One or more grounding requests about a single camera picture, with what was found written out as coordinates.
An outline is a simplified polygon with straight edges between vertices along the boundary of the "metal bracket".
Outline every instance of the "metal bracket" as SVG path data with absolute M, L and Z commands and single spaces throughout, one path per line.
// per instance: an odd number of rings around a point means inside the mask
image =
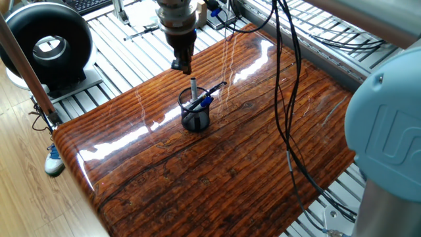
M 358 213 L 358 207 L 348 208 L 355 213 Z M 335 207 L 329 205 L 324 209 L 324 228 L 326 230 L 338 230 L 351 236 L 354 229 L 354 223 L 348 221 Z
M 126 14 L 126 11 L 124 10 L 124 4 L 123 0 L 112 0 L 112 3 L 114 4 L 114 15 L 121 21 L 123 24 L 129 24 L 129 17 Z
M 53 126 L 58 126 L 63 123 L 63 121 L 59 117 L 59 114 L 56 111 L 50 113 L 47 117 L 48 117 L 48 120 L 51 121 Z
M 235 14 L 233 12 L 232 9 L 228 10 L 227 5 L 224 5 L 222 2 L 219 1 L 219 3 L 222 6 L 222 9 L 227 13 L 227 15 L 225 14 L 220 14 L 221 19 L 226 22 L 227 24 L 231 24 L 235 21 Z M 207 10 L 207 22 L 209 24 L 209 26 L 211 26 L 212 28 L 214 28 L 215 30 L 220 30 L 224 27 L 224 25 L 219 22 L 218 19 L 216 19 L 216 17 L 212 17 L 211 16 L 211 11 Z

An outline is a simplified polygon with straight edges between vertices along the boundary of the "copper pipe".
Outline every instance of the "copper pipe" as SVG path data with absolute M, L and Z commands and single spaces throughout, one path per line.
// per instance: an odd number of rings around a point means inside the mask
M 13 65 L 18 69 L 21 77 L 25 80 L 37 100 L 38 105 L 46 115 L 50 115 L 55 112 L 53 104 L 42 88 L 41 82 L 39 82 L 37 75 L 29 64 L 28 59 L 25 57 L 24 52 L 14 38 L 11 29 L 7 26 L 7 23 L 1 13 L 0 16 L 0 44 L 10 57 Z

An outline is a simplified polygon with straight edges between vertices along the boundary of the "keyboard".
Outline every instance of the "keyboard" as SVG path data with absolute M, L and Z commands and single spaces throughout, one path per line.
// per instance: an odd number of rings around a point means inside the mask
M 85 15 L 112 4 L 111 0 L 64 0 L 64 2 L 80 15 Z

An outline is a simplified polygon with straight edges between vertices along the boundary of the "cable bundle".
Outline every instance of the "cable bundle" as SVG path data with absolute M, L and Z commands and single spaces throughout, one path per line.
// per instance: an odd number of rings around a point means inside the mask
M 282 35 L 281 35 L 281 30 L 280 30 L 280 17 L 279 17 L 279 12 L 278 12 L 278 6 L 281 7 L 281 9 L 285 13 L 285 15 L 287 16 L 288 21 L 289 21 L 289 25 L 290 25 L 290 28 L 291 28 L 291 37 L 292 37 L 292 40 L 293 40 L 293 47 L 294 47 L 294 53 L 295 53 L 295 61 L 296 61 L 296 65 L 297 65 L 297 76 L 296 76 L 296 79 L 295 79 L 295 83 L 293 85 L 291 97 L 289 98 L 288 104 L 286 106 L 285 106 L 285 102 L 284 102 L 284 100 L 285 100 L 284 95 L 283 95 L 281 87 L 280 87 L 280 63 L 281 63 L 280 61 L 281 61 L 281 54 L 282 54 Z M 314 189 L 316 189 L 316 191 L 319 192 L 320 195 L 322 195 L 332 206 L 334 206 L 346 219 L 348 219 L 348 220 L 350 220 L 351 222 L 354 223 L 357 214 L 354 211 L 345 207 L 344 205 L 338 203 L 336 200 L 334 200 L 333 197 L 329 193 L 325 192 L 314 181 L 312 176 L 309 174 L 309 172 L 305 168 L 304 160 L 303 160 L 303 162 L 300 161 L 296 152 L 294 151 L 294 148 L 291 146 L 291 141 L 292 141 L 292 143 L 294 143 L 295 147 L 297 148 L 298 153 L 301 155 L 301 152 L 299 151 L 299 148 L 298 148 L 297 144 L 295 143 L 295 141 L 294 141 L 294 139 L 291 135 L 291 127 L 292 127 L 295 99 L 297 97 L 297 92 L 298 92 L 298 87 L 299 87 L 299 82 L 300 82 L 299 76 L 300 76 L 300 73 L 301 73 L 301 60 L 302 60 L 302 58 L 301 58 L 301 49 L 300 49 L 300 45 L 299 45 L 299 39 L 298 39 L 298 36 L 297 36 L 297 32 L 295 31 L 295 26 L 293 24 L 292 16 L 291 16 L 291 13 L 289 11 L 289 7 L 287 5 L 286 0 L 272 0 L 272 10 L 270 11 L 270 14 L 269 14 L 268 18 L 263 22 L 263 24 L 261 26 L 255 28 L 253 30 L 237 30 L 235 28 L 232 28 L 231 26 L 228 26 L 226 24 L 226 22 L 224 22 L 219 16 L 216 16 L 216 17 L 217 17 L 217 19 L 219 19 L 219 21 L 221 23 L 223 23 L 225 25 L 226 28 L 229 28 L 229 29 L 233 30 L 234 32 L 246 34 L 246 33 L 253 33 L 253 32 L 256 32 L 257 30 L 262 29 L 269 22 L 273 13 L 275 13 L 275 17 L 276 17 L 276 85 L 275 85 L 275 94 L 274 94 L 276 126 L 277 126 L 277 129 L 280 133 L 280 136 L 281 136 L 282 140 L 285 142 L 286 147 L 287 147 L 286 153 L 287 153 L 287 161 L 288 161 L 288 166 L 289 166 L 289 172 L 291 174 L 291 179 L 292 179 L 293 186 L 294 186 L 294 192 L 295 192 L 295 195 L 297 196 L 299 205 L 300 205 L 301 209 L 303 210 L 303 213 L 305 214 L 307 219 L 310 221 L 310 223 L 315 228 L 322 231 L 323 233 L 327 233 L 329 231 L 334 231 L 334 230 L 326 230 L 324 227 L 320 227 L 316 223 L 314 223 L 313 220 L 309 217 L 309 214 L 306 212 L 303 203 L 301 202 L 301 198 L 300 198 L 299 193 L 298 193 L 298 188 L 297 188 L 297 185 L 295 183 L 295 177 L 294 177 L 293 168 L 292 168 L 292 164 L 291 164 L 291 157 L 292 157 L 294 163 L 296 164 L 297 168 L 299 169 L 299 171 L 301 173 L 303 173 L 304 177 L 312 184 Z M 332 44 L 334 46 L 348 47 L 343 43 L 332 41 L 332 40 L 329 40 L 329 39 L 319 38 L 318 36 L 315 36 L 314 38 L 319 39 L 322 43 L 329 43 L 329 44 Z M 378 42 L 373 42 L 373 43 L 370 43 L 370 44 L 383 43 L 383 42 L 384 41 L 378 41 Z M 278 94 L 281 95 L 282 110 L 284 111 L 284 114 L 285 114 L 284 131 L 282 130 L 280 120 L 279 120 Z
M 305 14 L 313 15 L 313 16 L 316 16 L 316 17 L 319 17 L 319 18 L 329 19 L 328 17 L 320 16 L 319 14 L 310 13 L 308 11 L 303 11 L 303 10 L 300 10 L 298 8 L 295 8 L 295 7 L 288 7 L 288 8 L 289 9 L 293 9 L 294 11 L 299 11 L 300 13 L 305 13 Z M 339 30 L 332 30 L 330 28 L 326 28 L 326 27 L 323 27 L 323 26 L 319 26 L 317 24 L 313 24 L 313 23 L 309 22 L 308 20 L 305 20 L 305 19 L 303 19 L 301 17 L 294 16 L 294 15 L 291 15 L 291 16 L 293 18 L 301 21 L 301 22 L 304 22 L 304 23 L 306 23 L 306 24 L 314 27 L 314 28 L 321 29 L 323 32 L 331 32 L 331 33 L 339 34 L 341 36 L 342 35 L 354 35 L 353 37 L 351 37 L 348 40 L 348 42 L 351 41 L 351 40 L 353 40 L 353 39 L 355 39 L 359 35 L 363 35 L 363 34 L 367 34 L 368 33 L 367 31 L 346 32 L 346 30 L 349 30 L 349 28 L 347 28 L 345 30 L 345 32 L 344 31 L 339 31 Z M 296 26 L 296 28 L 299 29 L 299 30 L 301 30 L 302 32 L 305 32 L 305 30 L 303 30 L 302 28 L 300 28 L 298 26 Z M 378 41 L 373 41 L 373 42 L 370 42 L 370 40 L 367 39 L 363 43 L 348 43 L 348 42 L 345 42 L 344 43 L 344 42 L 340 42 L 340 41 L 336 41 L 336 40 L 332 40 L 332 39 L 326 39 L 326 38 L 317 36 L 317 35 L 312 34 L 312 33 L 309 33 L 309 36 L 312 37 L 313 39 L 315 39 L 316 41 L 319 41 L 320 43 L 323 43 L 324 45 L 327 45 L 327 46 L 330 46 L 330 47 L 338 48 L 338 49 L 341 49 L 341 50 L 347 50 L 347 51 L 350 50 L 350 51 L 358 51 L 358 52 L 366 51 L 366 50 L 371 50 L 371 49 L 376 50 L 376 49 L 379 49 L 384 43 L 386 43 L 386 41 L 384 41 L 382 39 L 381 40 L 378 40 Z

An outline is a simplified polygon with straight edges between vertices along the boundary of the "white shoe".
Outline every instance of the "white shoe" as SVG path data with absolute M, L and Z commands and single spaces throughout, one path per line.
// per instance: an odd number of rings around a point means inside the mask
M 45 172 L 50 176 L 56 177 L 63 171 L 64 164 L 54 144 L 50 145 L 47 150 L 50 153 L 45 160 Z

